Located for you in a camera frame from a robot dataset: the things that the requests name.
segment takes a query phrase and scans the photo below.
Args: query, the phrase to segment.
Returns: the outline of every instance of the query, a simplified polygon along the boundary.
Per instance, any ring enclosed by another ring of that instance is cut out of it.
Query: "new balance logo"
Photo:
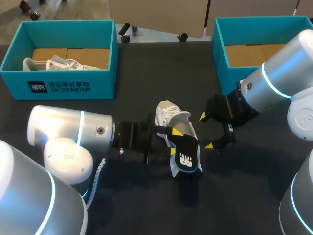
[[[180,163],[182,165],[185,165],[187,167],[192,167],[192,162],[191,162],[191,158],[189,158],[188,156],[186,155],[183,155],[180,153]]]

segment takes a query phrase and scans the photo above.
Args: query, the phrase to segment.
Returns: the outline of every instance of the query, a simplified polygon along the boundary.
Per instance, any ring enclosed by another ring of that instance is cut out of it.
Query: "shoelace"
[[[83,70],[84,69],[84,66],[82,64],[78,63],[76,60],[73,60],[73,59],[66,59],[66,60],[71,62],[70,64],[66,63],[66,66],[68,66],[68,70],[71,70],[74,66],[75,66],[75,69],[77,69],[77,70]]]
[[[171,116],[173,116],[176,113],[181,112],[181,110],[179,109],[179,107],[177,106],[170,106],[170,107],[166,107],[165,109],[158,109],[158,117],[159,117],[159,121],[160,121],[160,126],[165,126],[166,125],[166,120],[168,118],[170,118]]]

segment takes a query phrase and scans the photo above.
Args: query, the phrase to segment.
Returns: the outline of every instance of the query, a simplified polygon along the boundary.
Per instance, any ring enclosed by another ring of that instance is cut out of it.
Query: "screw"
[[[247,88],[248,90],[251,90],[251,88],[252,88],[252,83],[248,83],[248,85],[246,86],[246,88]]]
[[[99,127],[97,132],[98,134],[102,135],[104,133],[104,129],[102,127]]]

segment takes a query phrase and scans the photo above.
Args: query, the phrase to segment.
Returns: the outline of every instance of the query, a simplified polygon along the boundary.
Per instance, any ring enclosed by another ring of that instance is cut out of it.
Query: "caster wheel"
[[[121,38],[122,43],[129,43],[131,40],[131,37],[129,35],[124,35]]]
[[[186,33],[183,33],[183,34],[177,36],[177,38],[179,39],[180,42],[186,42],[188,35]]]
[[[136,32],[138,31],[138,28],[137,28],[137,27],[132,26],[132,31],[133,31],[133,33],[136,33]]]
[[[38,14],[37,12],[31,12],[30,14],[29,14],[29,17],[33,20],[33,21],[37,21],[38,19],[39,19],[39,17],[40,17],[40,14]]]
[[[21,1],[20,3],[20,9],[23,11],[23,12],[28,12],[30,11],[30,6],[27,4],[27,2],[25,1]]]

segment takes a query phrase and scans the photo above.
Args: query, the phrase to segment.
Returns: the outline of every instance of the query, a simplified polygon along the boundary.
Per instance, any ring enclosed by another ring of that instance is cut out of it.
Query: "open box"
[[[86,65],[98,56],[95,62],[106,61],[107,66],[99,70],[23,71],[23,60],[34,58],[36,50],[47,51],[45,48],[52,54],[71,50],[71,59]],[[0,74],[15,100],[113,99],[117,60],[114,20],[24,21]]]
[[[305,29],[313,29],[306,16],[216,18],[212,50],[222,94]]]

